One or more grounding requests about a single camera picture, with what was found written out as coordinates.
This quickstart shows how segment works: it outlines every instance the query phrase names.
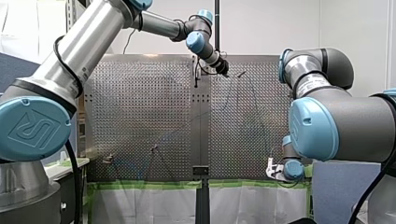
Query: white object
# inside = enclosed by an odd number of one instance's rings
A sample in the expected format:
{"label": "white object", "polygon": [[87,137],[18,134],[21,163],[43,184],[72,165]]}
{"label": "white object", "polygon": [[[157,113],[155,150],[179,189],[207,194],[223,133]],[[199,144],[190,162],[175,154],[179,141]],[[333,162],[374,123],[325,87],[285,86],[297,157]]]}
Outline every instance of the white object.
{"label": "white object", "polygon": [[61,151],[61,156],[59,158],[59,163],[62,163],[63,161],[65,161],[67,159],[67,155],[65,151]]}
{"label": "white object", "polygon": [[307,215],[307,190],[243,186],[210,189],[210,223],[286,224]]}
{"label": "white object", "polygon": [[196,189],[109,189],[94,195],[95,224],[195,224]]}
{"label": "white object", "polygon": [[290,180],[286,179],[286,177],[283,175],[283,164],[274,164],[274,158],[268,158],[267,164],[267,169],[265,169],[267,177],[275,180],[290,182]]}

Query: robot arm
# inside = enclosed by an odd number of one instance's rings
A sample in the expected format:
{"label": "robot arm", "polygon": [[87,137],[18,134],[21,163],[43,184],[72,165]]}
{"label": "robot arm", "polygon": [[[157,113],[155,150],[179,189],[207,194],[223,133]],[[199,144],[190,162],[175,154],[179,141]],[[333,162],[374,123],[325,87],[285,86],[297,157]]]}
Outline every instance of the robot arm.
{"label": "robot arm", "polygon": [[304,178],[304,166],[301,156],[297,154],[291,144],[289,135],[283,138],[283,158],[281,164],[274,164],[274,158],[268,158],[265,173],[268,177],[285,182],[300,181]]}
{"label": "robot arm", "polygon": [[188,21],[169,20],[162,16],[142,11],[134,20],[133,28],[155,35],[169,37],[174,42],[186,40],[192,53],[204,60],[209,66],[216,68],[217,73],[227,77],[229,65],[219,52],[209,43],[212,36],[213,16],[207,10],[200,10]]}
{"label": "robot arm", "polygon": [[218,73],[228,63],[209,44],[212,14],[201,10],[189,21],[172,21],[144,10],[151,0],[95,0],[54,52],[26,78],[17,79],[0,98],[0,159],[38,161],[57,152],[70,134],[75,99],[122,28],[187,38],[187,47]]}
{"label": "robot arm", "polygon": [[395,143],[393,92],[352,97],[352,65],[335,49],[284,52],[279,79],[292,89],[291,142],[320,161],[385,161]]}

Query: black cable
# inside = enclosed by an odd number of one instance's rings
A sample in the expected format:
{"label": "black cable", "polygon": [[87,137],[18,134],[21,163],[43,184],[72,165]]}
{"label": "black cable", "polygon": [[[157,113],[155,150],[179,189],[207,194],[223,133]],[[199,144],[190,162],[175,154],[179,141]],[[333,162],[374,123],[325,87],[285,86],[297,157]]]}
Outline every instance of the black cable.
{"label": "black cable", "polygon": [[136,29],[134,29],[134,30],[129,34],[128,40],[127,40],[127,42],[126,42],[126,45],[125,45],[125,47],[124,47],[124,51],[122,52],[122,54],[125,54],[125,50],[126,50],[126,48],[128,48],[129,41],[131,40],[131,36],[134,34],[135,31],[136,31]]}
{"label": "black cable", "polygon": [[209,75],[209,76],[217,76],[218,74],[217,73],[208,73],[208,72],[206,72],[206,70],[201,66],[201,64],[199,63],[200,62],[200,58],[198,58],[198,61],[197,61],[197,64],[199,65],[199,67],[201,68],[201,70],[203,70],[204,72],[205,72],[205,74],[206,75]]}
{"label": "black cable", "polygon": [[78,76],[76,75],[75,72],[73,72],[73,70],[69,67],[69,65],[67,65],[64,62],[64,60],[62,60],[61,54],[59,53],[58,44],[59,44],[59,41],[61,41],[63,38],[64,38],[64,36],[61,35],[55,40],[55,42],[53,43],[53,52],[55,53],[55,56],[58,58],[58,62],[61,64],[61,67],[64,70],[66,70],[74,78],[74,80],[76,81],[76,84],[77,84],[77,87],[78,87],[78,94],[77,94],[76,98],[78,98],[82,94],[84,89],[83,89],[81,80],[79,80]]}
{"label": "black cable", "polygon": [[79,224],[79,211],[81,210],[81,198],[80,198],[80,184],[79,184],[79,170],[78,170],[78,164],[77,164],[77,159],[74,154],[72,145],[70,144],[70,141],[67,140],[66,144],[66,151],[67,154],[69,154],[70,162],[72,163],[72,170],[73,170],[73,177],[74,177],[74,182],[75,182],[75,201],[76,201],[76,207],[75,207],[75,221],[74,223]]}
{"label": "black cable", "polygon": [[[395,156],[396,156],[396,150],[393,150],[392,153],[390,154],[390,158],[395,158]],[[370,186],[367,188],[367,190],[364,191],[364,193],[361,195],[361,198],[359,199],[358,203],[356,204],[355,210],[353,210],[353,213],[352,213],[352,215],[351,215],[351,217],[349,219],[348,224],[354,224],[356,222],[358,213],[361,210],[361,207],[363,206],[363,204],[366,201],[367,197],[371,194],[371,192],[375,189],[375,187],[378,185],[378,183],[382,180],[382,178],[387,173],[388,168],[392,164],[393,164],[393,160],[388,160],[387,163],[385,164],[384,168],[378,174],[378,176],[370,184]]]}

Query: green tape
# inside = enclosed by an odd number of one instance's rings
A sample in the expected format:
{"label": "green tape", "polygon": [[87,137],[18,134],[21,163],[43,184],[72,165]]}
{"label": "green tape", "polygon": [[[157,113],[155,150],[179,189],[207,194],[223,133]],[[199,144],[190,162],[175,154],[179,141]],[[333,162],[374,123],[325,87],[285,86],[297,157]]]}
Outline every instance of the green tape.
{"label": "green tape", "polygon": [[305,168],[304,168],[305,177],[309,177],[309,178],[312,177],[313,168],[314,168],[313,164],[305,166]]}
{"label": "green tape", "polygon": [[[77,164],[83,163],[84,161],[88,161],[88,160],[89,159],[79,158],[79,159],[77,159]],[[53,161],[53,162],[50,162],[50,163],[46,164],[45,166],[46,167],[50,167],[50,166],[53,166],[53,165],[56,165],[56,164],[58,164],[58,162],[57,161]],[[71,167],[72,163],[71,163],[71,161],[63,161],[59,165],[60,166],[65,166],[65,167]]]}
{"label": "green tape", "polygon": [[[295,186],[294,183],[282,183],[286,189],[307,189],[310,186],[309,182],[301,182]],[[261,187],[261,188],[281,188],[278,181],[275,180],[209,180],[210,188],[238,188],[243,186]]]}
{"label": "green tape", "polygon": [[90,183],[89,190],[101,189],[200,189],[201,181],[182,181],[182,182],[147,182],[141,180],[118,180],[115,182]]}

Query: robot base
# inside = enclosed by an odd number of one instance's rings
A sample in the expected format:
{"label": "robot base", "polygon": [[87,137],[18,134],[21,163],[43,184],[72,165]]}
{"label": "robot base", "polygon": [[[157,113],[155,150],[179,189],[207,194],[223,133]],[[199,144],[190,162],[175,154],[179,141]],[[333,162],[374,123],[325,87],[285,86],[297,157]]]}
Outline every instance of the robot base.
{"label": "robot base", "polygon": [[61,191],[52,183],[45,196],[0,207],[1,223],[59,224],[61,223]]}

